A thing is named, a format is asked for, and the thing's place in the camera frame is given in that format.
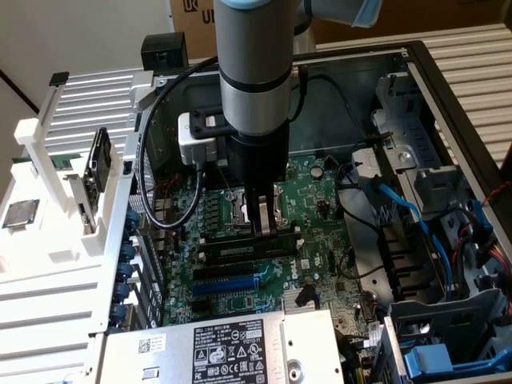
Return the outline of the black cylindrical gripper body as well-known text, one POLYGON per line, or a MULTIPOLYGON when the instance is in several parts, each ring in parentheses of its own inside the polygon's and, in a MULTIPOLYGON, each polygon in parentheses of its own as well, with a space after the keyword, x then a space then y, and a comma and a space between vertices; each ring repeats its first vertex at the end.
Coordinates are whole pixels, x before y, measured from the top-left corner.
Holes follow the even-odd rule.
POLYGON ((290 124, 284 122, 270 134, 249 136, 232 134, 228 137, 230 172, 246 186, 257 188, 275 182, 285 172, 288 163, 290 124))

